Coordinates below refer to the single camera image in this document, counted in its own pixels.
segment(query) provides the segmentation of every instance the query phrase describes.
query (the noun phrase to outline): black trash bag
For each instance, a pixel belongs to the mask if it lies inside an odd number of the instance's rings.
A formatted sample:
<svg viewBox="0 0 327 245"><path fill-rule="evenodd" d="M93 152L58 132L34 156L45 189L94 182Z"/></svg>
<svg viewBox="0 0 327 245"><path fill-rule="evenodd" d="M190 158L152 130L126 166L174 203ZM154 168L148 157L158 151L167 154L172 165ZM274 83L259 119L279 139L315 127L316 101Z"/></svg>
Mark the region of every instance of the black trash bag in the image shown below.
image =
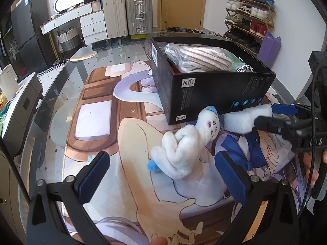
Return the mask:
<svg viewBox="0 0 327 245"><path fill-rule="evenodd" d="M194 33L191 29L188 28L167 28L167 32L184 32L184 33Z"/></svg>

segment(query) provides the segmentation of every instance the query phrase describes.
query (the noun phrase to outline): human hand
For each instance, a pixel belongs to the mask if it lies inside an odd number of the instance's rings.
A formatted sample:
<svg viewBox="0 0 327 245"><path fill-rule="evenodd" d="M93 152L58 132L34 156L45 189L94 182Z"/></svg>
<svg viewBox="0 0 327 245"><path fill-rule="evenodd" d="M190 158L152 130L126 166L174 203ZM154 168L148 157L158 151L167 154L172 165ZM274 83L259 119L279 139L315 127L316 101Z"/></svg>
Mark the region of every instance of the human hand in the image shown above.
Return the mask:
<svg viewBox="0 0 327 245"><path fill-rule="evenodd" d="M324 161L324 163L327 164L327 150L325 150L323 153L323 161ZM303 162L305 164L305 181L308 182L310 166L311 166L311 156L309 153L305 153L305 156L303 157ZM311 186L315 185L318 177L319 177L319 173L316 169L314 169L313 173L312 173Z"/></svg>

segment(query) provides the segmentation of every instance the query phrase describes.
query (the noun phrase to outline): open shoe box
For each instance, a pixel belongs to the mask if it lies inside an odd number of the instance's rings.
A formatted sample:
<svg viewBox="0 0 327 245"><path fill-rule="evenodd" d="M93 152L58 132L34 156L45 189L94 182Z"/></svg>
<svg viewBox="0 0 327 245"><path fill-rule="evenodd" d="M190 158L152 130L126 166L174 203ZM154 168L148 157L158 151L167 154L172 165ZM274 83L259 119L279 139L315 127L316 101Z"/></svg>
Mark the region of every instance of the open shoe box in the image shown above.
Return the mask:
<svg viewBox="0 0 327 245"><path fill-rule="evenodd" d="M224 48L256 72L175 73L158 46L169 42ZM151 52L152 75L169 125L196 120L199 112L210 105L218 114L257 106L276 77L253 55L219 37L180 33L176 37L155 37L151 38Z"/></svg>

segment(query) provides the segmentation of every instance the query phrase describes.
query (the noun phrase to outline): glass table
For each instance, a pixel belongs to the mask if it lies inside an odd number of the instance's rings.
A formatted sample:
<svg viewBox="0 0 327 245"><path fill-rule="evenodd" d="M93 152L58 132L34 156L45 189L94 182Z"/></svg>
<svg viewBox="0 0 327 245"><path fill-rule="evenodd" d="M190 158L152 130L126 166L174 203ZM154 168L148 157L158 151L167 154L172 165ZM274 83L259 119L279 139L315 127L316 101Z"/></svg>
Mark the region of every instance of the glass table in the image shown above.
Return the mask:
<svg viewBox="0 0 327 245"><path fill-rule="evenodd" d="M84 208L111 243L143 245L164 236L170 244L214 244L240 209L215 167L215 154L225 150L249 163L250 175L287 178L298 208L298 180L303 180L296 175L299 157L278 135L255 130L242 136L222 130L185 179L147 170L151 148L161 145L163 134L186 125L169 126L162 111L151 75L150 38L158 36L171 34L127 36L85 46L53 79L22 154L20 174L29 194L38 180L53 183L76 175L105 150L111 166ZM267 96L281 102L273 89ZM19 202L26 227L28 207L22 195ZM80 240L63 205L60 210L71 236Z"/></svg>

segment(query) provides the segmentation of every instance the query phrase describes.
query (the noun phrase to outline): anime printed mat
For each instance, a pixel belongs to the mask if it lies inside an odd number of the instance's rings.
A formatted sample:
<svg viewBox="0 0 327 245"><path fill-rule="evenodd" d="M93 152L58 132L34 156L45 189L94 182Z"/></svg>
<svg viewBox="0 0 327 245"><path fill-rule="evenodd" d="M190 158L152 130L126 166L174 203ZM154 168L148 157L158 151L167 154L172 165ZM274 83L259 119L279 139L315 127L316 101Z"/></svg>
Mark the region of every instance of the anime printed mat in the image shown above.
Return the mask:
<svg viewBox="0 0 327 245"><path fill-rule="evenodd" d="M241 208L215 167L214 156L220 151L262 180L286 178L299 209L304 195L303 156L291 152L290 143L280 135L253 130L242 136L225 131L222 117L223 130L203 150L191 175L172 180L162 172L148 171L152 147L161 145L165 132L186 125L167 124L150 64L124 63L93 70L68 132L63 179L76 175L100 150L110 155L109 170L84 205L110 243L144 245L164 236L172 245L214 244ZM272 88L262 103L269 101L282 102ZM71 235L81 240L65 208L63 215Z"/></svg>

